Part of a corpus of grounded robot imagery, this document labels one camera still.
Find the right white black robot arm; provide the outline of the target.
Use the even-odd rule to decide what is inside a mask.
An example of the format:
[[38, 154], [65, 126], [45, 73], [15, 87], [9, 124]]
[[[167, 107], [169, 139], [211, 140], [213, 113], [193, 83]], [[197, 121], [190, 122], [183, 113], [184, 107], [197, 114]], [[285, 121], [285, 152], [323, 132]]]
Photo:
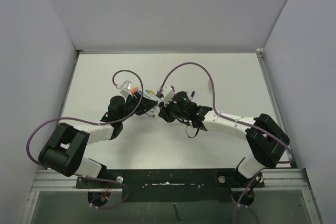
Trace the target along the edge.
[[248, 143], [251, 154], [240, 161], [234, 173], [234, 182], [238, 186], [247, 186], [264, 168], [275, 168], [289, 146], [286, 133], [267, 114], [243, 117], [216, 112], [214, 108], [191, 101], [185, 91], [163, 91], [159, 97], [162, 99], [159, 117], [167, 123], [178, 120], [197, 132], [221, 132]]

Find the orange marker cap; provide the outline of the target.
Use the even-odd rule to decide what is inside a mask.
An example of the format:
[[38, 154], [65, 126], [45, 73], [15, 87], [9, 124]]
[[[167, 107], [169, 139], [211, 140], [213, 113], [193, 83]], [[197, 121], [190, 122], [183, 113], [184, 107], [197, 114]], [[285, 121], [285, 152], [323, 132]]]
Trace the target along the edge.
[[136, 92], [138, 92], [138, 91], [139, 91], [139, 88], [138, 88], [138, 87], [135, 87], [135, 88], [131, 89], [131, 93], [132, 93], [132, 94], [134, 94], [134, 93], [136, 93]]

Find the orange capped fat marker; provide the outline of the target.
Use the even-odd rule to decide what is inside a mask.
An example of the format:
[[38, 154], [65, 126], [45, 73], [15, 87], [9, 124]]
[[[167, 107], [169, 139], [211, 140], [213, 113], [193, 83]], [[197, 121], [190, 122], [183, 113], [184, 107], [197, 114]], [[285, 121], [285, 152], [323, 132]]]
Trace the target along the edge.
[[210, 80], [208, 80], [208, 92], [210, 95], [213, 94], [213, 87], [212, 87], [212, 83]]

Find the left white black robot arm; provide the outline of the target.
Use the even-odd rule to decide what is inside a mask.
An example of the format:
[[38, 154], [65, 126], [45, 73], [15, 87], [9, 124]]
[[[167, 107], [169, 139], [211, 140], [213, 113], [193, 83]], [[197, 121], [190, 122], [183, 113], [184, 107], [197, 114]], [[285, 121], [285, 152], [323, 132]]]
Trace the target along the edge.
[[41, 150], [38, 161], [64, 176], [85, 176], [96, 188], [105, 185], [106, 166], [84, 157], [87, 145], [100, 141], [109, 141], [118, 137], [123, 130], [119, 120], [132, 111], [135, 115], [143, 115], [158, 105], [157, 101], [141, 98], [139, 93], [124, 98], [116, 95], [110, 99], [108, 111], [98, 125], [72, 126], [60, 123]]

